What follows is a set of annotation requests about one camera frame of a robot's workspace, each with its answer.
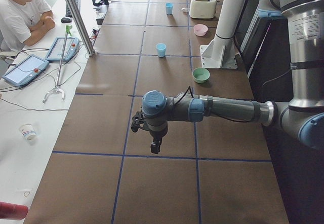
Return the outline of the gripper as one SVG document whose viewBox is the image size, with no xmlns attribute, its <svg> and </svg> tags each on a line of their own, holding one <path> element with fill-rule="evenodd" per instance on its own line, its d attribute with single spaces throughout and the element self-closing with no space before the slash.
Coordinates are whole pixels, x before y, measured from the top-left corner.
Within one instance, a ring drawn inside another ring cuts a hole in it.
<svg viewBox="0 0 324 224">
<path fill-rule="evenodd" d="M 160 131 L 150 131 L 150 135 L 153 137 L 150 149 L 153 154 L 159 154 L 163 137 L 167 134 L 167 132 L 167 129 L 162 129 Z"/>
</svg>

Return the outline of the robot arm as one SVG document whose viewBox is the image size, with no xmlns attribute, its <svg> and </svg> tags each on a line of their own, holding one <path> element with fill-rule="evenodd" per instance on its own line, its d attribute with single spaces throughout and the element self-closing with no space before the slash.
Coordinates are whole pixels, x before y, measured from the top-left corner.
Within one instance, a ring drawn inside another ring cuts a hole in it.
<svg viewBox="0 0 324 224">
<path fill-rule="evenodd" d="M 168 122 L 208 116 L 260 123 L 267 135 L 323 150 L 323 0 L 259 0 L 251 24 L 257 21 L 262 33 L 242 50 L 253 99 L 195 95 L 190 89 L 174 97 L 147 92 L 131 130 L 150 133 L 152 153 L 159 153 Z"/>
</svg>

